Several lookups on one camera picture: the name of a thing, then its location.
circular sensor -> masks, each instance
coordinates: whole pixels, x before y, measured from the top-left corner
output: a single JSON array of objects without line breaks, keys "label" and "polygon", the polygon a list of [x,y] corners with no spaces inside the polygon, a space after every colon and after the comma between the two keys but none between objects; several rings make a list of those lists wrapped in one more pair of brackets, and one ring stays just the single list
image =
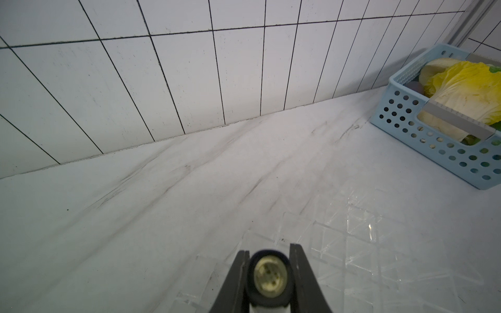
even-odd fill
[{"label": "circular sensor", "polygon": [[274,255],[263,256],[254,267],[254,284],[260,294],[275,298],[284,292],[287,285],[285,264]]}]

white tile wall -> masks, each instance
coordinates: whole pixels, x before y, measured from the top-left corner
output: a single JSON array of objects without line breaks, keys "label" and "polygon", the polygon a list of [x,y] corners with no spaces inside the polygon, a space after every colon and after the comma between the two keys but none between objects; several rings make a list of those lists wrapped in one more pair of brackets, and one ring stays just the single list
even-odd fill
[{"label": "white tile wall", "polygon": [[295,24],[301,0],[266,0],[266,25]]},{"label": "white tile wall", "polygon": [[136,0],[80,0],[100,38],[147,35]]},{"label": "white tile wall", "polygon": [[101,151],[153,141],[100,42],[14,51]]},{"label": "white tile wall", "polygon": [[153,38],[186,133],[224,125],[212,33]]},{"label": "white tile wall", "polygon": [[11,46],[96,39],[78,1],[4,0],[0,36]]},{"label": "white tile wall", "polygon": [[211,30],[207,0],[140,0],[152,35]]},{"label": "white tile wall", "polygon": [[214,32],[226,123],[260,114],[263,28]]},{"label": "white tile wall", "polygon": [[0,177],[56,165],[47,153],[0,116]]},{"label": "white tile wall", "polygon": [[[6,155],[29,164],[2,160],[0,178],[384,85],[470,3],[2,1],[0,114],[12,155],[41,163]],[[498,23],[471,48],[496,56]]]},{"label": "white tile wall", "polygon": [[324,71],[318,85],[315,102],[333,97],[360,22],[361,20],[337,22],[331,47],[325,61]]},{"label": "white tile wall", "polygon": [[313,103],[336,22],[298,26],[285,108]]},{"label": "white tile wall", "polygon": [[263,55],[261,115],[284,109],[296,25],[267,27]]},{"label": "white tile wall", "polygon": [[148,37],[103,42],[153,139],[184,134]]},{"label": "white tile wall", "polygon": [[496,1],[461,48],[501,62],[501,1]]}]

yellow cabbage leaf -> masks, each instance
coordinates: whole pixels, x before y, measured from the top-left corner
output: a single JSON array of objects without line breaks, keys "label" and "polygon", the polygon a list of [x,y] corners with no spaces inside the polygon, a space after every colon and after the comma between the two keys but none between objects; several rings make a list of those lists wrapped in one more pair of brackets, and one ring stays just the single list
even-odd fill
[{"label": "yellow cabbage leaf", "polygon": [[[487,125],[501,121],[501,72],[484,63],[463,61],[428,79],[424,94],[432,100]],[[457,141],[468,133],[421,111],[418,119]]]}]

transparent plastic sheet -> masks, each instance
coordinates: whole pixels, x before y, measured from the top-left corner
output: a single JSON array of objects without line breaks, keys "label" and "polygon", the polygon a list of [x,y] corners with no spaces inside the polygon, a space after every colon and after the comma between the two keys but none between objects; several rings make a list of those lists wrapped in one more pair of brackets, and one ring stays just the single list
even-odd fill
[{"label": "transparent plastic sheet", "polygon": [[[234,254],[288,255],[290,243],[301,244],[333,312],[462,313],[457,288],[480,285],[482,277],[467,263],[449,262],[441,240],[407,224],[392,192],[348,181],[331,199],[314,199],[315,219],[285,212],[271,238],[248,230]],[[199,269],[188,271],[174,304],[208,311],[234,254],[226,261],[198,256]]]}]

grout line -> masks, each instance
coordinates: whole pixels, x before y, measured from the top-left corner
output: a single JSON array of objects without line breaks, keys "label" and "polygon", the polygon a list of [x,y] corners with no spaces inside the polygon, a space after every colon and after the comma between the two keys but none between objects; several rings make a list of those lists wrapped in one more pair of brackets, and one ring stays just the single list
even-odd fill
[{"label": "grout line", "polygon": [[167,78],[166,78],[165,73],[163,71],[163,67],[162,67],[162,64],[160,62],[160,58],[158,57],[158,53],[156,51],[155,44],[153,43],[153,38],[151,37],[150,28],[148,28],[148,24],[146,23],[146,19],[144,18],[143,9],[141,8],[141,4],[139,3],[139,0],[137,0],[137,5],[139,7],[139,11],[141,12],[141,16],[143,17],[144,25],[146,26],[146,31],[148,32],[148,36],[150,37],[151,45],[153,46],[155,56],[157,57],[158,66],[160,67],[160,70],[162,71],[163,79],[165,81],[165,84],[167,85],[167,90],[169,91],[170,98],[172,100],[172,104],[174,105],[174,109],[176,110],[177,118],[179,119],[179,123],[181,124],[181,129],[183,130],[183,133],[186,135],[186,132],[184,131],[184,127],[183,127],[183,122],[181,122],[181,117],[179,116],[179,112],[177,111],[177,106],[176,106],[176,103],[174,102],[174,97],[172,96],[172,92],[170,91],[169,83],[167,82]]},{"label": "grout line", "polygon": [[118,69],[117,69],[117,67],[115,66],[115,63],[113,63],[113,60],[111,59],[111,56],[110,56],[110,54],[108,53],[108,50],[106,50],[106,47],[104,46],[104,43],[101,41],[101,37],[99,37],[99,34],[97,33],[96,28],[94,27],[94,24],[92,24],[92,21],[91,21],[91,19],[90,19],[89,15],[87,14],[87,11],[85,11],[85,8],[84,8],[84,6],[83,6],[82,2],[81,2],[80,0],[78,0],[78,3],[80,3],[80,6],[82,7],[82,10],[84,11],[85,16],[86,16],[86,17],[87,17],[87,19],[89,20],[89,23],[91,24],[92,29],[93,29],[93,30],[94,30],[94,32],[96,33],[97,38],[99,38],[99,42],[100,42],[100,43],[101,43],[101,45],[103,46],[104,52],[106,52],[106,54],[108,55],[108,58],[110,59],[111,64],[112,64],[112,65],[113,65],[113,67],[115,68],[115,71],[117,72],[118,77],[119,77],[119,78],[120,78],[120,80],[122,81],[122,84],[124,85],[125,90],[126,90],[126,91],[127,91],[127,93],[129,94],[130,100],[132,101],[132,103],[133,103],[133,104],[134,104],[134,106],[136,107],[136,110],[137,110],[137,112],[139,113],[139,116],[141,117],[141,120],[143,120],[144,126],[146,126],[146,129],[148,130],[148,133],[150,133],[151,139],[153,139],[153,141],[155,141],[155,138],[153,138],[153,135],[151,134],[150,129],[148,128],[148,125],[146,125],[146,122],[144,121],[143,116],[141,115],[141,112],[140,112],[140,111],[139,111],[139,109],[137,108],[136,103],[134,102],[134,99],[132,98],[132,96],[131,96],[131,94],[130,94],[129,90],[127,89],[127,86],[125,85],[124,80],[122,79],[122,76],[120,76],[120,73],[118,72]]},{"label": "grout line", "polygon": [[299,16],[301,15],[302,4],[303,0],[299,2],[298,23],[296,24],[296,33],[294,34],[294,44],[292,46],[291,66],[289,67],[289,77],[287,78],[287,87],[285,88],[284,111],[285,111],[285,103],[287,102],[287,91],[289,90],[289,81],[291,80],[292,61],[294,60],[294,48],[296,47],[296,37],[298,36]]},{"label": "grout line", "polygon": [[73,116],[71,116],[70,113],[68,113],[68,111],[66,111],[66,109],[61,105],[61,103],[59,103],[59,101],[56,99],[56,97],[54,97],[54,95],[49,91],[49,89],[47,89],[47,87],[45,87],[45,85],[42,84],[42,82],[38,79],[38,77],[35,75],[35,73],[33,73],[32,70],[30,70],[30,68],[26,65],[26,63],[24,63],[23,60],[21,60],[21,58],[18,56],[18,54],[15,53],[15,51],[11,47],[9,47],[9,45],[5,42],[5,40],[2,37],[0,37],[0,39],[4,42],[4,44],[7,45],[7,47],[10,49],[10,51],[12,51],[12,53],[14,53],[14,55],[19,59],[19,61],[21,61],[21,63],[26,67],[26,69],[28,71],[30,71],[30,73],[33,75],[33,77],[35,77],[35,79],[40,83],[40,85],[42,85],[42,87],[44,87],[44,89],[49,93],[49,95],[51,95],[52,99],[54,99],[54,101],[56,101],[56,103],[59,104],[59,106],[66,112],[66,114],[68,114],[68,116],[72,119],[72,121],[75,122],[75,124],[77,124],[78,128],[80,128],[82,130],[82,132],[85,134],[85,136],[87,136],[87,138],[89,138],[89,140],[94,144],[94,146],[96,146],[96,148],[99,150],[99,152],[101,152],[101,154],[103,154],[103,151],[101,151],[101,149],[96,145],[94,140],[92,140],[92,138],[89,135],[87,135],[87,133],[84,131],[84,129],[77,123],[77,121],[75,121]]},{"label": "grout line", "polygon": [[[364,14],[362,15],[362,18],[364,17],[365,12],[367,11],[367,8],[369,7],[369,2],[370,2],[370,0],[369,0],[369,1],[367,1],[367,5],[365,6],[365,10],[364,10]],[[331,98],[331,99],[333,99],[333,98],[334,98],[334,95],[335,95],[336,90],[337,90],[337,88],[338,88],[339,82],[341,81],[341,77],[343,76],[344,68],[345,68],[345,66],[346,66],[346,63],[348,62],[348,58],[350,57],[351,50],[353,49],[353,44],[355,43],[355,40],[356,40],[357,35],[358,35],[358,31],[360,30],[360,26],[362,25],[362,22],[363,22],[363,20],[362,20],[362,21],[360,21],[360,23],[358,24],[357,32],[355,33],[355,37],[353,38],[353,41],[351,42],[351,47],[350,47],[350,50],[349,50],[349,52],[348,52],[348,55],[346,56],[346,60],[345,60],[345,63],[344,63],[344,65],[343,65],[343,69],[341,70],[341,73],[339,74],[339,79],[338,79],[338,82],[337,82],[337,84],[336,84],[336,87],[334,88],[334,93],[332,94],[332,98]]]},{"label": "grout line", "polygon": [[319,21],[319,22],[302,22],[302,23],[299,23],[299,21],[298,21],[297,23],[292,23],[292,24],[277,24],[277,25],[266,25],[266,26],[251,26],[251,27],[240,27],[240,28],[228,28],[228,29],[219,29],[219,30],[205,30],[205,31],[167,33],[167,34],[149,34],[149,35],[112,37],[112,38],[98,38],[98,39],[82,39],[82,40],[73,40],[73,41],[58,41],[58,42],[50,42],[50,43],[39,43],[39,44],[27,44],[27,45],[10,46],[10,48],[37,47],[37,46],[47,46],[47,45],[74,44],[74,43],[83,43],[83,42],[92,42],[92,41],[107,41],[107,40],[115,40],[115,39],[129,39],[129,38],[143,38],[143,37],[156,37],[156,36],[168,36],[168,35],[181,35],[181,34],[194,34],[194,33],[231,31],[231,30],[242,30],[242,29],[248,29],[248,28],[260,28],[260,27],[275,27],[275,26],[288,26],[288,25],[331,23],[331,22],[357,21],[357,20],[373,20],[373,19],[399,18],[399,17],[433,15],[433,14],[463,13],[463,12],[465,12],[465,11],[452,11],[452,12],[440,12],[440,13],[424,13],[424,14],[415,14],[415,15],[411,14],[411,15],[383,16],[383,17],[374,17],[374,18],[332,20],[332,21]]},{"label": "grout line", "polygon": [[[338,18],[337,19],[339,19],[339,15],[341,14],[341,9],[343,8],[343,3],[344,3],[344,0],[341,1],[341,6],[339,7]],[[327,53],[325,54],[324,65],[322,65],[322,70],[320,71],[320,77],[318,78],[317,89],[315,90],[315,95],[313,96],[313,102],[312,103],[315,103],[315,98],[317,97],[318,86],[320,86],[320,81],[322,79],[322,74],[324,73],[325,63],[327,62],[327,57],[329,56],[329,50],[331,49],[332,39],[334,38],[334,33],[336,32],[337,25],[338,25],[338,22],[336,20],[336,24],[334,25],[334,30],[332,31],[331,42],[329,42],[329,47],[327,48]]]},{"label": "grout line", "polygon": [[214,36],[214,30],[213,30],[214,27],[212,26],[212,12],[210,11],[210,0],[207,1],[209,2],[210,28],[212,28],[212,41],[214,42],[214,55],[216,57],[217,80],[219,81],[219,94],[221,95],[222,121],[226,125],[226,118],[224,117],[224,105],[222,103],[221,77],[219,76],[219,64],[217,63],[216,38]]},{"label": "grout line", "polygon": [[[265,0],[265,22],[266,25],[266,0]],[[263,105],[263,73],[265,71],[265,34],[266,27],[263,27],[263,58],[261,60],[261,99],[259,101],[259,116],[261,116],[261,107]]]},{"label": "grout line", "polygon": [[[440,4],[440,6],[438,7],[437,11],[438,11],[438,10],[440,10],[440,7],[442,6],[442,4],[443,4],[443,2],[444,2],[444,1],[445,1],[445,0],[442,0],[442,3],[441,3],[441,4]],[[414,45],[414,47],[413,47],[413,48],[412,48],[412,50],[410,51],[409,55],[405,58],[405,61],[404,61],[404,63],[402,64],[402,66],[401,66],[400,68],[403,68],[403,67],[406,65],[406,64],[405,64],[405,62],[407,62],[407,60],[409,59],[410,55],[412,54],[412,52],[414,51],[414,49],[417,47],[417,44],[419,43],[419,41],[421,40],[421,38],[423,38],[424,33],[426,32],[426,30],[428,29],[428,27],[430,27],[430,24],[431,24],[431,22],[433,21],[433,19],[434,19],[435,17],[436,17],[436,16],[434,15],[434,16],[431,18],[431,20],[430,20],[430,22],[428,23],[428,25],[426,25],[426,28],[423,30],[423,33],[421,34],[421,36],[419,36],[419,39],[416,41],[416,44]]]},{"label": "grout line", "polygon": [[[414,10],[416,10],[417,5],[419,4],[419,1],[416,3],[416,6],[415,6],[415,7],[414,7],[414,9],[412,10],[412,13],[414,13]],[[390,55],[391,55],[391,53],[393,52],[393,49],[395,49],[395,46],[397,45],[398,40],[400,39],[400,36],[402,36],[402,33],[404,32],[405,28],[407,27],[407,24],[409,23],[410,18],[411,18],[411,16],[409,16],[409,18],[407,19],[407,22],[405,22],[405,25],[404,25],[404,27],[402,28],[402,31],[400,32],[400,34],[398,35],[398,38],[397,38],[397,40],[395,41],[395,44],[394,44],[394,45],[393,45],[393,47],[391,48],[390,53],[388,54],[388,57],[386,58],[386,61],[384,61],[383,66],[382,66],[382,67],[381,67],[381,69],[379,70],[379,73],[377,74],[376,79],[374,80],[374,83],[373,83],[373,84],[372,84],[372,86],[371,86],[371,89],[372,89],[372,88],[374,88],[374,85],[376,84],[377,79],[379,78],[379,75],[381,75],[381,72],[383,71],[383,68],[384,68],[384,66],[386,65],[386,62],[388,62],[388,59],[390,58]]]},{"label": "grout line", "polygon": [[[393,12],[393,14],[395,14],[398,10],[398,6],[400,5],[400,3],[402,2],[402,0],[400,0],[397,4],[397,7],[395,8],[395,11]],[[386,26],[386,29],[384,30],[384,33],[383,33],[383,36],[381,37],[381,40],[379,41],[379,44],[377,45],[377,48],[376,48],[376,51],[374,51],[374,54],[371,58],[371,61],[369,62],[369,65],[367,66],[367,69],[365,70],[365,73],[364,73],[364,76],[362,76],[362,80],[360,81],[360,83],[358,84],[358,87],[357,87],[357,92],[358,90],[360,89],[360,86],[362,85],[362,82],[364,81],[364,78],[365,78],[365,75],[367,74],[367,71],[369,70],[369,67],[371,67],[371,63],[372,63],[372,60],[374,60],[374,57],[376,56],[376,53],[379,49],[379,46],[381,45],[381,43],[383,42],[383,39],[384,39],[384,35],[386,35],[386,32],[388,31],[388,28],[390,27],[390,24],[391,24],[391,21],[393,20],[393,17],[390,18],[390,22],[388,23],[388,26]]]},{"label": "grout line", "polygon": [[489,33],[489,35],[487,35],[487,37],[485,37],[484,40],[482,40],[482,43],[487,39],[489,38],[489,36],[492,34],[492,32],[499,26],[499,24],[501,24],[501,21],[499,21],[496,26],[494,26],[494,28],[492,29],[492,31]]},{"label": "grout line", "polygon": [[498,49],[498,48],[493,47],[493,46],[486,45],[486,44],[481,43],[480,41],[477,41],[477,40],[475,40],[475,39],[471,39],[471,38],[467,38],[467,39],[470,39],[470,40],[472,40],[472,41],[474,41],[474,42],[476,42],[476,43],[480,44],[480,45],[479,45],[479,47],[480,47],[481,45],[484,45],[484,46],[487,46],[487,47],[489,47],[489,48],[493,48],[493,49],[496,49],[496,50],[498,50],[498,51],[501,51],[501,49]]},{"label": "grout line", "polygon": [[23,133],[19,128],[17,128],[14,124],[12,124],[8,119],[6,119],[2,114],[0,114],[0,116],[6,120],[9,124],[11,124],[14,128],[16,128],[21,134],[23,134],[26,138],[28,138],[31,142],[33,142],[37,147],[39,147],[42,151],[44,151],[48,156],[50,156],[54,161],[56,161],[58,164],[60,164],[55,158],[52,157],[52,155],[50,155],[47,151],[45,151],[44,149],[42,149],[41,146],[39,146],[35,141],[33,141],[30,137],[28,137],[25,133]]}]

